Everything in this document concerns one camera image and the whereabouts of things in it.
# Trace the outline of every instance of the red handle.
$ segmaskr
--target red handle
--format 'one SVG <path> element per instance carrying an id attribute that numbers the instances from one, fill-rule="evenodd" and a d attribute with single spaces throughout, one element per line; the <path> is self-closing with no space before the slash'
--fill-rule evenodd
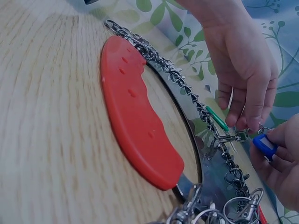
<path id="1" fill-rule="evenodd" d="M 267 224 L 268 222 L 267 222 L 267 220 L 266 220 L 265 215 L 264 215 L 263 212 L 262 212 L 261 207 L 258 206 L 258 209 L 259 209 L 259 212 L 260 212 L 260 221 L 261 221 L 261 223 L 262 223 L 262 224 Z"/>
<path id="2" fill-rule="evenodd" d="M 104 45 L 100 75 L 114 134 L 135 169 L 161 190 L 175 187 L 184 162 L 150 105 L 142 80 L 146 64 L 127 40 L 111 36 Z"/>

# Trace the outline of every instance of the wooden table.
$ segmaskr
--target wooden table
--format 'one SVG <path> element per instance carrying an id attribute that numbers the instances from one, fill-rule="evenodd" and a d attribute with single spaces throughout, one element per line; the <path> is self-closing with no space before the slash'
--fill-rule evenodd
<path id="1" fill-rule="evenodd" d="M 100 50 L 111 35 L 103 19 L 133 27 L 116 12 L 130 9 L 125 0 L 117 7 L 100 2 L 0 1 L 1 224 L 143 224 L 164 218 L 177 204 L 171 191 L 157 190 L 135 172 L 111 130 L 99 86 Z M 157 29 L 145 37 L 164 56 L 176 56 L 175 47 L 163 52 L 171 42 Z M 179 113 L 149 69 L 143 79 L 186 175 L 196 181 Z M 194 87 L 201 99 L 211 97 L 203 89 Z M 236 148 L 237 162 L 251 174 L 250 189 L 260 187 L 247 155 Z M 266 195 L 261 206 L 274 221 Z"/>

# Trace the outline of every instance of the metal clasp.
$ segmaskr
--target metal clasp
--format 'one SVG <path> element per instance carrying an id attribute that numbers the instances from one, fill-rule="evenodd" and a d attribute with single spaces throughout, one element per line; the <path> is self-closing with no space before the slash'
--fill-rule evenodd
<path id="1" fill-rule="evenodd" d="M 235 223 L 247 223 L 255 224 L 258 222 L 259 218 L 259 209 L 258 205 L 261 202 L 263 197 L 263 189 L 258 188 L 254 190 L 249 197 L 235 197 L 226 202 L 223 207 L 223 214 L 230 224 Z M 236 204 L 239 201 L 239 204 L 244 204 L 244 207 L 241 211 L 236 211 L 235 217 L 228 217 L 227 210 L 229 211 L 230 204 Z"/>

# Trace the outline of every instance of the key holder ring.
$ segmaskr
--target key holder ring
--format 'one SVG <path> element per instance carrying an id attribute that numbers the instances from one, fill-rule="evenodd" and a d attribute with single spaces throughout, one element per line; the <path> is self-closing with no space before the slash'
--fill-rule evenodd
<path id="1" fill-rule="evenodd" d="M 215 160 L 213 161 L 217 161 L 221 164 L 224 163 L 224 165 L 226 165 L 228 168 L 228 172 L 230 172 L 231 175 L 234 176 L 234 183 L 232 182 L 231 184 L 233 185 L 235 190 L 234 194 L 240 197 L 243 196 L 244 198 L 248 199 L 249 190 L 244 181 L 248 179 L 249 175 L 242 175 L 242 177 L 240 176 L 240 173 L 242 174 L 242 172 L 238 172 L 239 166 L 234 163 L 234 158 L 228 152 L 228 146 L 225 145 L 225 143 L 229 143 L 234 140 L 239 141 L 240 139 L 238 138 L 238 136 L 229 134 L 227 131 L 225 131 L 226 135 L 224 136 L 221 136 L 219 134 L 212 119 L 214 119 L 216 123 L 218 123 L 217 121 L 219 120 L 217 120 L 217 117 L 215 117 L 215 115 L 208 109 L 208 107 L 204 107 L 204 104 L 198 101 L 199 96 L 194 94 L 192 92 L 192 88 L 187 85 L 185 77 L 180 73 L 181 69 L 176 69 L 170 60 L 160 56 L 159 53 L 150 45 L 147 40 L 143 39 L 137 34 L 133 34 L 128 29 L 119 26 L 117 23 L 111 20 L 105 21 L 105 26 L 112 30 L 116 34 L 116 36 L 119 36 L 119 38 L 123 38 L 125 39 L 125 41 L 128 41 L 127 43 L 131 44 L 131 47 L 128 46 L 128 48 L 132 48 L 133 46 L 134 52 L 135 50 L 137 50 L 136 52 L 140 53 L 140 55 L 145 59 L 146 64 L 156 72 L 157 76 L 166 87 L 183 120 L 185 119 L 185 121 L 187 121 L 187 124 L 185 123 L 185 125 L 193 144 L 193 149 L 195 150 L 198 171 L 201 171 L 199 173 L 199 176 L 202 176 L 202 186 L 200 184 L 194 185 L 184 176 L 184 174 L 181 175 L 181 178 L 178 181 L 177 186 L 173 189 L 173 192 L 175 193 L 177 199 L 182 199 L 183 206 L 181 208 L 176 208 L 174 212 L 168 217 L 166 223 L 171 224 L 173 223 L 173 221 L 175 221 L 182 224 L 189 224 L 194 219 L 195 215 L 199 215 L 202 213 L 201 216 L 203 216 L 204 214 L 208 213 L 207 209 L 209 208 L 206 208 L 205 205 L 209 204 L 211 200 L 216 200 L 216 208 L 221 208 L 221 210 L 224 205 L 227 204 L 227 200 L 223 201 L 223 199 L 218 199 L 218 197 L 222 196 L 221 194 L 219 194 L 219 192 L 216 197 L 214 191 L 210 192 L 211 188 L 213 190 L 213 187 L 215 187 L 215 184 L 213 182 L 210 182 L 209 175 L 211 175 L 211 173 L 208 172 L 209 174 L 206 177 L 206 174 L 203 175 L 203 173 L 209 170 L 202 164 L 202 158 L 204 158 L 204 156 L 203 152 L 201 152 L 200 148 L 198 147 L 198 144 L 201 144 L 202 140 L 195 136 L 193 133 L 194 130 L 192 130 L 192 127 L 190 126 L 190 121 L 184 114 L 184 110 L 186 110 L 186 108 L 181 107 L 182 99 L 177 99 L 176 97 L 176 93 L 180 93 L 178 90 L 185 91 L 184 102 L 189 101 L 191 105 L 193 105 L 193 109 L 196 109 L 198 113 L 198 118 L 205 122 L 207 130 L 212 132 L 214 140 L 211 144 L 211 148 L 213 150 L 216 149 L 212 155 L 212 157 L 215 158 Z M 243 206 L 238 205 L 237 208 L 241 209 L 243 208 Z"/>
<path id="2" fill-rule="evenodd" d="M 235 224 L 239 222 L 251 223 L 255 224 L 258 222 L 259 219 L 259 209 L 257 209 L 261 199 L 263 197 L 263 189 L 258 188 L 254 190 L 249 197 L 235 197 L 226 202 L 223 207 L 223 215 L 225 219 L 230 224 Z M 239 202 L 243 205 L 243 209 L 237 211 L 235 218 L 229 218 L 227 214 L 227 210 L 231 204 Z"/>

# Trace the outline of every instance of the metal ring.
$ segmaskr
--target metal ring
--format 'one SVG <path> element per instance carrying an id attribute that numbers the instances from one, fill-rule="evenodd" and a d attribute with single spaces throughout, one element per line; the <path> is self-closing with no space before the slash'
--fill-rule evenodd
<path id="1" fill-rule="evenodd" d="M 227 217 L 226 212 L 225 212 L 225 209 L 226 209 L 226 208 L 228 207 L 228 205 L 231 204 L 232 202 L 235 202 L 235 201 L 241 201 L 241 200 L 242 200 L 242 201 L 247 201 L 246 204 L 248 204 L 248 202 L 250 201 L 250 198 L 248 198 L 248 197 L 234 197 L 234 198 L 228 200 L 228 201 L 225 203 L 225 205 L 223 206 L 223 215 L 224 215 L 224 217 L 225 217 L 225 220 L 227 220 L 230 224 L 235 224 L 235 223 L 233 223 L 233 222 Z M 258 219 L 259 219 L 259 215 L 260 215 L 260 213 L 259 213 L 259 210 L 257 209 L 257 210 L 256 210 L 256 218 L 255 218 L 250 224 L 255 224 L 255 223 L 258 221 Z"/>
<path id="2" fill-rule="evenodd" d="M 225 215 L 220 213 L 219 210 L 217 209 L 207 209 L 207 210 L 204 210 L 202 211 L 201 213 L 199 213 L 192 221 L 191 221 L 191 224 L 196 224 L 198 222 L 198 220 L 206 213 L 210 213 L 210 212 L 215 212 L 217 215 L 219 215 L 221 218 L 224 219 L 225 223 L 227 223 L 228 221 L 226 220 L 225 218 Z"/>

